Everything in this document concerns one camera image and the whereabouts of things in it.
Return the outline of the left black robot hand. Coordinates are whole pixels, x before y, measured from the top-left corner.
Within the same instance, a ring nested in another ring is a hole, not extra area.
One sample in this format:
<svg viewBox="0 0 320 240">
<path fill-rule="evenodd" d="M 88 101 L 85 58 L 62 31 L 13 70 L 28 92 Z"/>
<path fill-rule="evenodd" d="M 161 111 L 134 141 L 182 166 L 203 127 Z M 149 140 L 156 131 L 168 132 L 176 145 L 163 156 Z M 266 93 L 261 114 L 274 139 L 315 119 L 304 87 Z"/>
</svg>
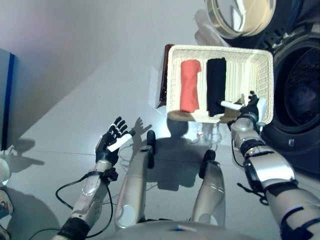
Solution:
<svg viewBox="0 0 320 240">
<path fill-rule="evenodd" d="M 102 134 L 95 147 L 95 161 L 107 161 L 114 166 L 119 159 L 120 148 L 133 138 L 136 132 L 128 126 L 122 117 L 117 117 L 108 130 Z"/>
</svg>

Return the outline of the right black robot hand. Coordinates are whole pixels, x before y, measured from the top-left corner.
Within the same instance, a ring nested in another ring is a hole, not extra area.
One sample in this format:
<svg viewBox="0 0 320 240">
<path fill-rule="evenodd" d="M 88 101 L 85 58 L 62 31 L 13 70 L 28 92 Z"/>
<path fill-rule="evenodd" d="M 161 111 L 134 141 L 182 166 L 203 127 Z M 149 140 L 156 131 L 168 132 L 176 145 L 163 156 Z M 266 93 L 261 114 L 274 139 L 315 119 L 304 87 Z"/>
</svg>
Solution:
<svg viewBox="0 0 320 240">
<path fill-rule="evenodd" d="M 247 105 L 239 104 L 239 103 L 232 103 L 225 100 L 219 100 L 217 104 L 221 107 L 240 111 L 242 115 L 244 114 L 254 114 L 257 118 L 257 122 L 262 122 L 265 113 L 267 111 L 267 100 L 265 98 L 259 98 L 258 95 L 254 91 L 249 92 L 249 102 Z"/>
</svg>

